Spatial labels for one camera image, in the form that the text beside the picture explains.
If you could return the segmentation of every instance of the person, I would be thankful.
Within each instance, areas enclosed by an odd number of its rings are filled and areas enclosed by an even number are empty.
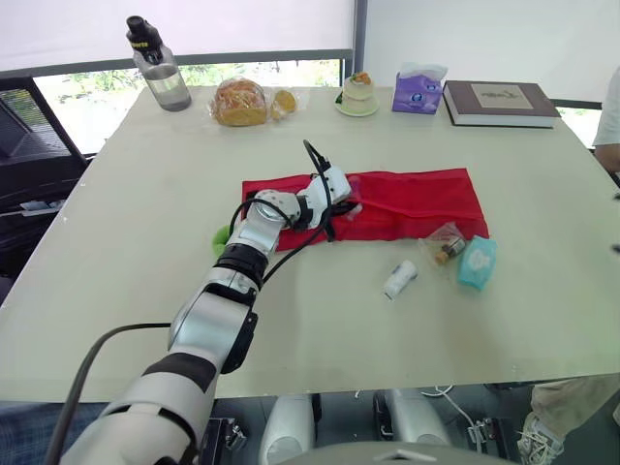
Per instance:
[[[610,172],[620,171],[620,68],[611,77],[595,156]],[[592,417],[620,389],[620,373],[588,376],[534,386],[532,412],[517,442],[524,465],[548,465],[564,451],[564,439]],[[613,413],[620,426],[620,405]]]
[[[609,82],[594,146],[594,154],[603,168],[620,171],[620,68]]]

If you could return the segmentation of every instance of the black bottle cap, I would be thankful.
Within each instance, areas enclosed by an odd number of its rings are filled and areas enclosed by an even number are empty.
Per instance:
[[[127,18],[129,32],[127,39],[134,50],[141,53],[147,53],[153,50],[159,50],[162,46],[162,38],[159,32],[151,26],[146,19],[141,16],[129,16]]]

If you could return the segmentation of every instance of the water bottle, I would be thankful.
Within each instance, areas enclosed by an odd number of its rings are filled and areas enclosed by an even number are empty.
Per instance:
[[[171,50],[164,45],[157,29],[140,16],[129,16],[127,25],[127,39],[134,49],[134,63],[146,79],[157,103],[168,111],[189,107],[192,97]]]

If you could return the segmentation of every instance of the red cloth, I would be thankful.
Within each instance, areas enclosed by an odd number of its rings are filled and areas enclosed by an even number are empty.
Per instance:
[[[395,240],[427,237],[448,222],[456,223],[466,239],[488,237],[481,206],[465,169],[429,172],[371,171],[347,174],[350,202],[362,210],[353,220],[333,217],[336,240]],[[243,199],[262,189],[297,193],[310,182],[309,175],[265,181],[243,181]],[[283,231],[278,250],[293,249],[312,231]],[[320,234],[313,242],[326,240]]]

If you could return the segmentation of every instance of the white shirt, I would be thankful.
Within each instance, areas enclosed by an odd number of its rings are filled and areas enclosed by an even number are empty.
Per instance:
[[[594,146],[620,143],[620,68],[611,77]]]

